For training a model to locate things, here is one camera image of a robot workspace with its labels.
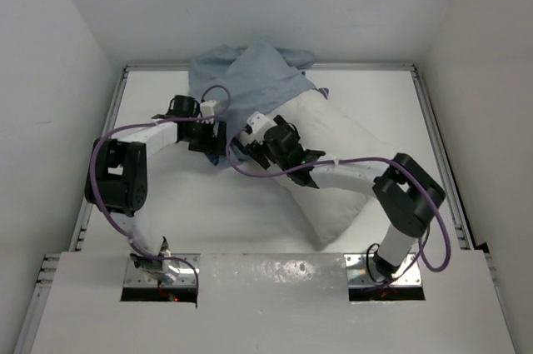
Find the blue patterned pillowcase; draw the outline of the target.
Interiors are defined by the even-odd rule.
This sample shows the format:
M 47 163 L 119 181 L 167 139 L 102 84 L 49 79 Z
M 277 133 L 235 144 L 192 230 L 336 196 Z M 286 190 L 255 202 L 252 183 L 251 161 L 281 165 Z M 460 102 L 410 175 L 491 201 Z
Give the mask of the blue patterned pillowcase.
M 328 91 L 317 88 L 305 75 L 314 62 L 311 52 L 273 47 L 262 40 L 247 48 L 223 45 L 191 60 L 188 94 L 200 98 L 209 87 L 227 89 L 230 107 L 221 120 L 227 123 L 229 137 L 260 112 L 282 115 L 308 143 L 324 143 L 319 133 L 324 121 L 314 111 L 328 108 Z

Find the white pillow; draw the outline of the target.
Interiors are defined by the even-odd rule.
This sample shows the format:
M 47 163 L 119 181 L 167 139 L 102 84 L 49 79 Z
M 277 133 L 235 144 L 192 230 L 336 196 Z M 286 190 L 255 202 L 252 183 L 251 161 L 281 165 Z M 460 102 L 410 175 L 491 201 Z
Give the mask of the white pillow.
M 350 119 L 316 90 L 304 92 L 268 114 L 282 116 L 298 130 L 303 147 L 340 159 L 392 158 L 397 150 Z M 287 176 L 276 181 L 288 190 L 311 224 L 311 244 L 321 250 L 334 242 L 362 212 L 369 198 L 339 188 L 300 187 Z

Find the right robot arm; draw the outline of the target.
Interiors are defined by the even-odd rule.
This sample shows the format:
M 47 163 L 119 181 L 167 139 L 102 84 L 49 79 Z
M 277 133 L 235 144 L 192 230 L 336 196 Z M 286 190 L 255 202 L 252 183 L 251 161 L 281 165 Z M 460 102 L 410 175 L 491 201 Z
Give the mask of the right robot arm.
M 243 130 L 227 142 L 263 168 L 263 177 L 286 176 L 299 187 L 335 188 L 376 199 L 390 226 L 373 253 L 366 254 L 366 272 L 376 285 L 395 281 L 396 272 L 414 244 L 421 244 L 432 220 L 440 221 L 443 188 L 409 155 L 392 159 L 336 159 L 306 149 L 296 127 L 282 116 L 252 114 Z

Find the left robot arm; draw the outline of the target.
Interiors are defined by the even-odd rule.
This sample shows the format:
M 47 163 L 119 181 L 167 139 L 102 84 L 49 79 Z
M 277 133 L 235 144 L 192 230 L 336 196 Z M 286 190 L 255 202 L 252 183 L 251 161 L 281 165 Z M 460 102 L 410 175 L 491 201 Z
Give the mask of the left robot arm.
M 143 124 L 119 127 L 93 144 L 85 198 L 128 240 L 134 266 L 150 277 L 163 279 L 179 261 L 167 239 L 156 234 L 145 208 L 149 159 L 165 147 L 185 142 L 189 151 L 217 165 L 227 136 L 220 117 L 227 108 L 227 102 L 176 95 L 166 113 Z

